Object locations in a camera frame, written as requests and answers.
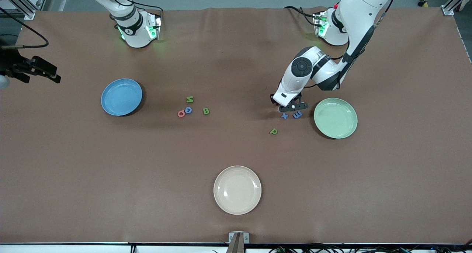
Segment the green plate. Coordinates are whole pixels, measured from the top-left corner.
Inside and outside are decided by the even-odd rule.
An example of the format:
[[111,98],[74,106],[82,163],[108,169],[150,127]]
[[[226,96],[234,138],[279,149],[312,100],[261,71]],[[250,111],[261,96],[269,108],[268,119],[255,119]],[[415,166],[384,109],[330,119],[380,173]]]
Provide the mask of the green plate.
[[325,136],[344,139],[351,136],[358,126],[353,106],[340,98],[326,98],[314,108],[313,120]]

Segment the blue plate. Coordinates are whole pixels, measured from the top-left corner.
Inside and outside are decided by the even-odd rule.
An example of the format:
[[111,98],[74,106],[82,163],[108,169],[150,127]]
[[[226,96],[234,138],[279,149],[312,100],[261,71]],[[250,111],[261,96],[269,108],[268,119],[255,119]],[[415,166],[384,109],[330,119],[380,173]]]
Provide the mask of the blue plate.
[[143,99],[143,89],[133,79],[114,80],[105,87],[101,95],[102,109],[109,115],[122,117],[134,112]]

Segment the brown table cover sheet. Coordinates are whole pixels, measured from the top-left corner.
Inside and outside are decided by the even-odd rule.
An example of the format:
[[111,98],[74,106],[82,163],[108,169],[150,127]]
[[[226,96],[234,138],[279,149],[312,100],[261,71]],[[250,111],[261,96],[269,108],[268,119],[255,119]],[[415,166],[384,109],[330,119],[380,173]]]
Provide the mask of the brown table cover sheet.
[[[0,90],[2,243],[220,242],[231,231],[255,243],[472,239],[472,64],[438,8],[390,9],[339,90],[303,92],[300,119],[270,102],[288,64],[306,46],[343,48],[293,11],[168,11],[161,40],[142,49],[105,12],[39,12],[29,25],[49,46],[22,55],[62,79]],[[118,117],[101,95],[121,78],[143,99]],[[326,98],[353,106],[351,136],[316,127]],[[244,215],[214,199],[231,166],[261,181]]]

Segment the beige plate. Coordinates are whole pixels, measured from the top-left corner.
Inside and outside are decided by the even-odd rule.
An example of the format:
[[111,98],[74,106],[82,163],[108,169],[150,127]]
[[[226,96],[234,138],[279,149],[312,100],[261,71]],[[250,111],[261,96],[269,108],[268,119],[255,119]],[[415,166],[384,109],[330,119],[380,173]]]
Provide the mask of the beige plate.
[[261,197],[261,181],[248,167],[227,167],[215,179],[214,199],[219,208],[231,215],[251,212],[258,206]]

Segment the aluminium frame profile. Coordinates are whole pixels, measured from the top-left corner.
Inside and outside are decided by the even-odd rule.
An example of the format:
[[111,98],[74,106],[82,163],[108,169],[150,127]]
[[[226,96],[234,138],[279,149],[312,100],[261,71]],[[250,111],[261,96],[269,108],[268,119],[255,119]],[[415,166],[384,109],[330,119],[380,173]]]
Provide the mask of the aluminium frame profile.
[[15,16],[23,16],[25,20],[33,20],[36,11],[45,8],[46,0],[2,0],[0,7]]
[[459,12],[465,8],[470,0],[448,0],[444,5],[441,6],[444,15],[454,15],[455,12]]

